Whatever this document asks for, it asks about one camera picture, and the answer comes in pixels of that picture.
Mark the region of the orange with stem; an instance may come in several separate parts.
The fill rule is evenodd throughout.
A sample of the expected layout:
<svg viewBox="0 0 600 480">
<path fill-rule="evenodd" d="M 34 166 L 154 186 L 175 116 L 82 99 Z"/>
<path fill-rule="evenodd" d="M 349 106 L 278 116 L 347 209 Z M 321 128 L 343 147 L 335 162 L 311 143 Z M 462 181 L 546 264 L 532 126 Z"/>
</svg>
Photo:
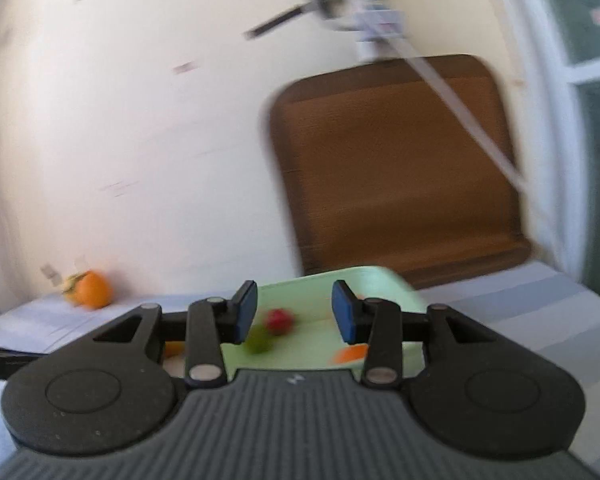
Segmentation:
<svg viewBox="0 0 600 480">
<path fill-rule="evenodd" d="M 114 293 L 111 285 L 102 274 L 87 271 L 74 282 L 73 297 L 80 306 L 101 309 L 112 303 Z"/>
</svg>

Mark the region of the orange mandarin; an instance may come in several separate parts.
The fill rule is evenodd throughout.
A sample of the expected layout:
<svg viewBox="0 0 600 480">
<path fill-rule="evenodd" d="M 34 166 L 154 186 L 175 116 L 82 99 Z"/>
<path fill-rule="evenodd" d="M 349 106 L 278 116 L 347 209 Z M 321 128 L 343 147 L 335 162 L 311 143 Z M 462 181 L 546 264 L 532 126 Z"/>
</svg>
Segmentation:
<svg viewBox="0 0 600 480">
<path fill-rule="evenodd" d="M 163 347 L 163 359 L 172 359 L 182 356 L 185 353 L 186 345 L 184 341 L 167 341 Z"/>
<path fill-rule="evenodd" d="M 344 365 L 363 361 L 368 351 L 367 344 L 354 344 L 341 348 L 332 356 L 332 364 Z"/>
</svg>

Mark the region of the orange mandarin left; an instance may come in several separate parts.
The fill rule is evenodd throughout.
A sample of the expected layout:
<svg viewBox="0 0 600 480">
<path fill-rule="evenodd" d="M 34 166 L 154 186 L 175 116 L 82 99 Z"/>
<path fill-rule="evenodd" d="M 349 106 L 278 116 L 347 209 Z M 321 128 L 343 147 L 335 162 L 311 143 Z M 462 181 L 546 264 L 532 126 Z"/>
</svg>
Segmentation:
<svg viewBox="0 0 600 480">
<path fill-rule="evenodd" d="M 186 345 L 184 341 L 167 341 L 163 347 L 163 359 L 172 359 L 182 356 L 185 353 Z"/>
</svg>

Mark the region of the white window frame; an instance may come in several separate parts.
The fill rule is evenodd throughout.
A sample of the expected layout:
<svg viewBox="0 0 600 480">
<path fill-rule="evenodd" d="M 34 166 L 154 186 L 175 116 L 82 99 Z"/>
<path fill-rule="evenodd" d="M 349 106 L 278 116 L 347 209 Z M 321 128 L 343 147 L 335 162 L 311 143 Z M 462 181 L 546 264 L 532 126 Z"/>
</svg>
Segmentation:
<svg viewBox="0 0 600 480">
<path fill-rule="evenodd" d="M 520 135 L 540 240 L 600 288 L 600 0 L 500 0 L 521 66 Z"/>
</svg>

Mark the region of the small green lime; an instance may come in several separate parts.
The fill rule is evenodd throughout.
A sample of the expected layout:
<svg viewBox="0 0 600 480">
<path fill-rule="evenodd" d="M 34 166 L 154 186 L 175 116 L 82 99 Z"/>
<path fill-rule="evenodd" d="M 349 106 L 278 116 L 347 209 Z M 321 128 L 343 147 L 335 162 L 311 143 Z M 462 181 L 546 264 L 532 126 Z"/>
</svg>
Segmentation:
<svg viewBox="0 0 600 480">
<path fill-rule="evenodd" d="M 265 325 L 257 324 L 250 328 L 244 342 L 246 351 L 250 354 L 263 354 L 272 350 L 275 337 Z"/>
</svg>

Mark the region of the striped blue tablecloth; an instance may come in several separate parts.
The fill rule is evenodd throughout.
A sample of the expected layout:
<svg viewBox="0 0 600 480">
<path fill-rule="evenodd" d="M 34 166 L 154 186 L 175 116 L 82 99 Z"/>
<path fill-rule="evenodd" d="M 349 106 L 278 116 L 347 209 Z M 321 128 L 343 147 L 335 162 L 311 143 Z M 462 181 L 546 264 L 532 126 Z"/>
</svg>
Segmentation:
<svg viewBox="0 0 600 480">
<path fill-rule="evenodd" d="M 600 298 L 542 264 L 409 285 L 480 340 L 406 342 L 396 387 L 362 385 L 363 367 L 226 370 L 219 387 L 122 387 L 94 369 L 108 323 L 204 296 L 0 316 L 0 348 L 45 354 L 0 379 L 0 479 L 593 478 Z"/>
</svg>

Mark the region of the white power strip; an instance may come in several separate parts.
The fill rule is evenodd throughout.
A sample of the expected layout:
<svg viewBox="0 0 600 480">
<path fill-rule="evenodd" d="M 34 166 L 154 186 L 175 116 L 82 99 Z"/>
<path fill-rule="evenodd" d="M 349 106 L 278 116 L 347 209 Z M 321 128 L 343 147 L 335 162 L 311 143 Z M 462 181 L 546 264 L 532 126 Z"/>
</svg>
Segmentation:
<svg viewBox="0 0 600 480">
<path fill-rule="evenodd" d="M 355 34 L 362 63 L 394 58 L 391 43 L 405 37 L 404 14 L 389 0 L 309 0 L 309 6 L 328 28 Z"/>
</svg>

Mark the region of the yellow citrus with leaf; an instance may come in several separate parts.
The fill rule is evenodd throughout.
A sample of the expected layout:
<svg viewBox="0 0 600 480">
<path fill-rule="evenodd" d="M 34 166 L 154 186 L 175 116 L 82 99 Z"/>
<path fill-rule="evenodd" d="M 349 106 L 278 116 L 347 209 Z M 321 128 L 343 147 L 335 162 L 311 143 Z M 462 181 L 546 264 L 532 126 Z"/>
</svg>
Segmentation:
<svg viewBox="0 0 600 480">
<path fill-rule="evenodd" d="M 79 306 L 81 304 L 76 288 L 82 278 L 83 273 L 71 274 L 65 278 L 65 281 L 61 286 L 61 295 L 69 304 L 73 304 L 74 306 Z"/>
</svg>

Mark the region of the light green plastic basin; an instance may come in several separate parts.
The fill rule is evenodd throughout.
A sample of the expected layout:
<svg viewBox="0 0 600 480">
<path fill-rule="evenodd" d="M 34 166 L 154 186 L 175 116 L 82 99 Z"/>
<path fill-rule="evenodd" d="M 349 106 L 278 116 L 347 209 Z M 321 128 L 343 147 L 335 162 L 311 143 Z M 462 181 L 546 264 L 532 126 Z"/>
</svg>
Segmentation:
<svg viewBox="0 0 600 480">
<path fill-rule="evenodd" d="M 282 308 L 294 315 L 292 332 L 273 341 L 273 347 L 254 354 L 246 344 L 224 344 L 227 374 L 236 370 L 324 370 L 350 368 L 360 374 L 361 360 L 336 363 L 336 354 L 347 347 L 332 314 L 332 284 L 346 281 L 360 298 L 380 297 L 398 304 L 404 312 L 424 313 L 425 301 L 403 278 L 381 266 L 355 266 L 337 271 L 260 285 L 258 308 L 253 324 L 264 322 L 268 311 Z"/>
</svg>

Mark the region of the orange mandarin front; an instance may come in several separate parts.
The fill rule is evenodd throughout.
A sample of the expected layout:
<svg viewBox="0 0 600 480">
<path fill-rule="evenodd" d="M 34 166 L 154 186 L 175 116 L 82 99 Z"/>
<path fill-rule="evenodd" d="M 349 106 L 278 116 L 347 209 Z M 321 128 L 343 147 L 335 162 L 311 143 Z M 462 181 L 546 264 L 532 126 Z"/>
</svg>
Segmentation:
<svg viewBox="0 0 600 480">
<path fill-rule="evenodd" d="M 368 351 L 367 344 L 354 344 L 341 348 L 332 356 L 332 364 L 344 365 L 363 361 Z"/>
</svg>

